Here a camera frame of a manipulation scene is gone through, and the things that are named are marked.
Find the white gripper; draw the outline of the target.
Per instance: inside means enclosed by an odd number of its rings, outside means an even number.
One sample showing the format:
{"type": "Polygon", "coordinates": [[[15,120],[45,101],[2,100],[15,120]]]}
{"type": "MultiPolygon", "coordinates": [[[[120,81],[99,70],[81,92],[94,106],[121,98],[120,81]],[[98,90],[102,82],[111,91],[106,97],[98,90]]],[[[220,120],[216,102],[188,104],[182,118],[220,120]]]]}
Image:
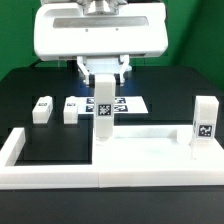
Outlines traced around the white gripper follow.
{"type": "MultiPolygon", "coordinates": [[[[125,83],[130,57],[159,57],[168,47],[162,2],[43,2],[34,25],[34,50],[43,61],[117,58],[116,82],[125,83]]],[[[77,63],[83,82],[94,76],[77,63]]]]}

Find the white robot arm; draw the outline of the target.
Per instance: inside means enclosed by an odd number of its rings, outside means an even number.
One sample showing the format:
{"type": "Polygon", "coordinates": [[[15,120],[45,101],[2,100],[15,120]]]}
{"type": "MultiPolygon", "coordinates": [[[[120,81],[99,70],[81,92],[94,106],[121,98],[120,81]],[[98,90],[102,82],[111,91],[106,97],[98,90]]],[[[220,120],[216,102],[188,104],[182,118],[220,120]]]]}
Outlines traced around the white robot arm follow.
{"type": "Polygon", "coordinates": [[[84,82],[99,74],[120,81],[135,57],[159,57],[168,47],[162,2],[40,0],[34,50],[43,61],[75,60],[84,82]]]}

